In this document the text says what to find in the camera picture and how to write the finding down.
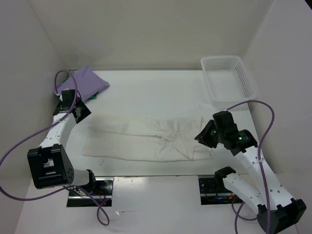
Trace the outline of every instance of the white towel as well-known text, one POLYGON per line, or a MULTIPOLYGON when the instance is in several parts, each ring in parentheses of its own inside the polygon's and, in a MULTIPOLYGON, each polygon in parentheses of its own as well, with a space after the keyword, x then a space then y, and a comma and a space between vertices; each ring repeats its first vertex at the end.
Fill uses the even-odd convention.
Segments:
POLYGON ((162 121, 92 114, 82 155, 154 162, 212 158, 212 150, 194 140, 201 124, 201 116, 162 121))

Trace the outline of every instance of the purple cable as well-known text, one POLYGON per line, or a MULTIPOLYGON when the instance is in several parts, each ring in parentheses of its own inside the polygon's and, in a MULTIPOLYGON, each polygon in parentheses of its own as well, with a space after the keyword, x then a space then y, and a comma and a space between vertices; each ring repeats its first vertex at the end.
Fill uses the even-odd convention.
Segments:
MULTIPOLYGON (((61 73, 61 72, 66 72, 66 73, 68 73, 68 75, 73 79, 74 85, 75 85, 75 96, 74 96, 74 101, 73 101, 71 107, 69 108, 68 112, 67 112, 59 121, 55 122, 54 124, 52 124, 52 125, 50 125, 50 126, 44 128, 44 129, 41 129, 41 130, 38 131, 38 132, 35 132, 35 133, 31 134, 30 136, 24 138, 23 140, 21 140, 20 142, 16 143, 14 146, 12 146, 12 147, 3 155, 3 157, 0 159, 0 166, 3 164, 4 160, 6 159, 6 157, 8 157, 8 155, 9 155, 13 150, 15 150, 18 146, 20 146, 21 144, 23 144, 25 141, 27 141, 27 140, 29 140, 29 139, 31 139, 31 138, 37 136, 38 134, 40 134, 40 133, 42 133, 42 132, 44 132, 44 131, 46 131, 46 130, 49 130, 49 129, 53 128, 53 127, 55 127, 55 126, 58 125, 60 122, 62 122, 64 119, 66 119, 66 118, 68 117, 68 115, 72 112, 72 110, 74 109, 75 103, 76 103, 76 100, 77 100, 77 91, 78 91, 78 90, 77 90, 77 83, 76 83, 76 80, 75 80, 74 75, 71 74, 71 73, 69 73, 69 72, 66 71, 66 70, 60 70, 60 71, 58 71, 58 72, 56 73, 56 75, 55 75, 55 78, 54 78, 54 87, 55 87, 55 90, 56 90, 56 92, 58 93, 58 89, 57 89, 56 82, 57 82, 57 77, 58 77, 59 73, 61 73)), ((74 186, 66 186, 66 187, 63 187, 63 188, 61 188, 61 189, 55 190, 55 191, 53 191, 53 192, 51 192, 51 193, 49 193, 49 194, 42 195, 42 196, 38 196, 38 197, 33 197, 33 198, 20 198, 20 197, 16 197, 16 196, 10 195, 10 194, 7 193, 1 186, 0 186, 0 192, 3 193, 3 194, 4 194, 5 196, 7 196, 8 198, 13 199, 13 200, 17 200, 17 201, 35 201, 35 200, 39 200, 39 199, 41 199, 41 198, 45 198, 45 197, 51 196, 51 195, 53 195, 53 194, 56 194, 56 193, 58 193, 58 192, 60 192, 60 191, 62 191, 62 190, 67 190, 68 188, 71 188, 71 187, 74 187, 74 186)), ((91 200, 97 205, 97 207, 98 207, 98 210, 97 210, 97 219, 98 219, 98 221, 99 221, 102 225, 104 225, 104 226, 109 225, 109 217, 108 217, 107 213, 104 211, 104 209, 100 206, 100 204, 98 204, 98 202, 97 202, 87 191, 85 191, 83 188, 81 188, 81 187, 79 187, 79 186, 76 186, 76 187, 78 187, 78 188, 81 189, 84 193, 86 193, 86 194, 91 198, 91 200), (101 210, 101 211, 105 214, 105 216, 106 216, 106 218, 107 218, 107 224, 106 224, 106 223, 103 223, 103 222, 99 219, 99 215, 98 215, 99 210, 101 210)))
POLYGON ((244 204, 245 204, 244 202, 242 202, 242 204, 240 204, 240 206, 237 210, 236 216, 235 216, 235 222, 234 222, 235 234, 238 234, 238 229, 237 229, 238 214, 239 214, 240 210, 243 208, 244 204))
POLYGON ((104 226, 108 226, 108 225, 109 225, 109 222, 110 222, 110 221, 109 221, 109 217, 108 217, 106 211, 103 209, 102 205, 104 205, 104 203, 107 202, 107 201, 109 200, 109 198, 106 199, 106 200, 104 200, 101 204, 99 204, 99 203, 92 197, 92 195, 89 194, 85 189, 83 189, 83 188, 80 187, 80 186, 76 186, 76 188, 80 189, 80 190, 83 191, 87 196, 89 196, 89 197, 91 198, 91 200, 92 200, 92 201, 94 202, 94 204, 96 204, 96 206, 97 206, 97 219, 98 219, 98 221, 100 222, 100 224, 102 224, 102 225, 104 225, 104 226), (103 223, 102 220, 100 220, 100 218, 99 218, 99 211, 100 211, 100 210, 101 210, 101 211, 103 212, 103 214, 105 215, 105 217, 106 217, 106 219, 107 219, 107 223, 103 223))
POLYGON ((243 220, 245 220, 245 221, 255 221, 255 220, 257 220, 257 217, 256 217, 256 218, 244 218, 244 217, 240 216, 239 214, 237 214, 237 211, 236 211, 235 208, 234 208, 234 202, 235 202, 235 200, 236 200, 237 198, 238 198, 238 197, 235 197, 235 198, 233 199, 233 201, 232 201, 232 209, 233 209, 234 213, 235 213, 236 215, 238 215, 238 217, 240 217, 241 219, 243 219, 243 220))
MULTIPOLYGON (((260 161, 261 160, 261 147, 262 147, 262 143, 265 139, 265 137, 267 136, 269 130, 271 129, 273 123, 274 123, 274 119, 275 119, 275 113, 274 113, 274 110, 273 108, 265 103, 265 102, 262 102, 262 101, 258 101, 258 100, 248 100, 248 101, 243 101, 239 104, 236 104, 234 106, 231 106, 230 108, 228 108, 227 110, 230 110, 230 109, 233 109, 234 107, 236 106, 239 106, 241 104, 245 104, 245 103, 248 103, 248 102, 256 102, 256 103, 260 103, 260 104, 263 104, 265 106, 267 106, 270 110, 271 110, 271 113, 272 113, 272 119, 271 119, 271 122, 267 128, 267 130, 265 131, 265 133, 263 134, 262 138, 260 139, 260 142, 259 142, 259 146, 258 146, 258 160, 260 161)), ((270 196, 269 196, 269 188, 268 188, 268 183, 267 183, 267 179, 265 177, 265 173, 264 173, 264 169, 263 169, 263 165, 262 165, 262 162, 260 161, 259 162, 259 165, 260 165, 260 170, 261 170, 261 174, 262 174, 262 178, 263 178, 263 184, 264 184, 264 190, 265 190, 265 197, 266 197, 266 200, 267 200, 267 228, 266 228, 266 234, 270 234, 270 229, 271 229, 271 205, 270 205, 270 196)), ((237 229, 237 219, 238 219, 238 215, 239 215, 239 212, 241 210, 241 208, 243 207, 243 204, 239 207, 239 209, 237 210, 237 213, 236 213, 236 216, 235 216, 235 226, 236 226, 236 229, 237 229)))

